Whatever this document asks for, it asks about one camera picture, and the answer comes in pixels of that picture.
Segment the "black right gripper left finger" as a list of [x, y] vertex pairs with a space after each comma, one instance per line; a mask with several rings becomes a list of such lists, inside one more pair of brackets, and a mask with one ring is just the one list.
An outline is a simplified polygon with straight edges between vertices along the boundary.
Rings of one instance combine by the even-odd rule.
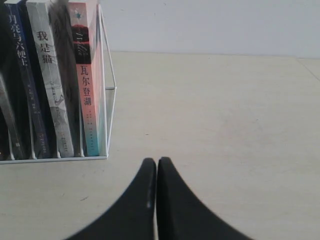
[[145, 158], [124, 193], [70, 240], [153, 240], [157, 167]]

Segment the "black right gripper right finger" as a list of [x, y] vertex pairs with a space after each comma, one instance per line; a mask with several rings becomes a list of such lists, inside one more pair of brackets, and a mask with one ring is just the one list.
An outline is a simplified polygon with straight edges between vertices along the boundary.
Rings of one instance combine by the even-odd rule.
[[249, 240], [205, 206], [169, 157], [158, 162], [156, 218], [160, 240]]

